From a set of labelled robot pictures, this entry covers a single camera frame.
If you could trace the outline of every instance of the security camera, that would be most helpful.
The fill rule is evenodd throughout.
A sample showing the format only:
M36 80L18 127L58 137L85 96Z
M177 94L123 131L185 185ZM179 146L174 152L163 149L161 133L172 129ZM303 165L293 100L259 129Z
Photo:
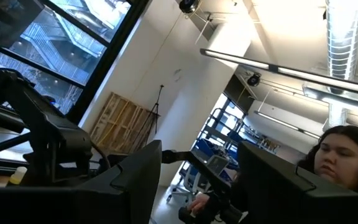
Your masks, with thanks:
M247 83L249 86L258 86L260 82L260 77L262 75L259 73L254 73L251 77L248 78Z
M199 3L199 0L182 0L179 3L179 8L183 13L189 14L197 10Z

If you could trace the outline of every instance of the white wall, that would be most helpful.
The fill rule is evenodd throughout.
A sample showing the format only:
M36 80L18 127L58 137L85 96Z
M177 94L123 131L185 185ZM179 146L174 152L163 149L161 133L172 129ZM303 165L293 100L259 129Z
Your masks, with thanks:
M246 124L250 125L252 128L261 132L262 134L282 142L289 147L299 150L302 153L307 153L311 147L317 143L318 140L315 138L309 137L282 124L278 124L274 121L255 114L254 111L257 111L261 104L261 101L255 100L253 102L248 111L249 115L245 120ZM318 136L323 133L323 124L317 123L316 121L312 121L289 111L282 110L272 105L264 103L260 109L260 112L301 128L305 131L317 134Z
M165 119L187 75L201 57L199 49L208 42L196 26L185 19L174 0L153 0L121 57L112 66L80 126L91 131L110 92L152 109L159 86L158 123Z

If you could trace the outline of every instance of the white column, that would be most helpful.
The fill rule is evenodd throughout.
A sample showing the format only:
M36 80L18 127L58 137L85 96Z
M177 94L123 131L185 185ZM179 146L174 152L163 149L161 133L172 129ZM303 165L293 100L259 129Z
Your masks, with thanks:
M243 57L250 45L244 23L221 24L209 40L209 49ZM200 54L198 68L192 70L154 139L162 140L163 150L188 151L213 106L234 74L237 64ZM162 164L160 185L169 186L181 162Z

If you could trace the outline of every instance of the pipe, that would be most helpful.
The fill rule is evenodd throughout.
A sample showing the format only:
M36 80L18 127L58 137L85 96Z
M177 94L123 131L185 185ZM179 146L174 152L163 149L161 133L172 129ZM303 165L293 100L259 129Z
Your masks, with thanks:
M358 61L358 0L326 0L329 76L353 80ZM334 94L342 90L329 88ZM330 104L330 127L345 125L347 110Z

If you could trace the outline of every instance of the window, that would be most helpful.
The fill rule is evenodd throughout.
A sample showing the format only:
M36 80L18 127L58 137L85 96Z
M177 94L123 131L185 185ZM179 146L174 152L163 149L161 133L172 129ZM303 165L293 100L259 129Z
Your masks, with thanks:
M149 1L41 2L44 8L27 27L11 30L18 36L13 44L0 46L0 67L21 72L41 95L54 98L62 113L74 111L71 120L78 123ZM18 8L21 1L9 0L12 3ZM0 140L13 136L0 130ZM28 150L27 146L12 149Z

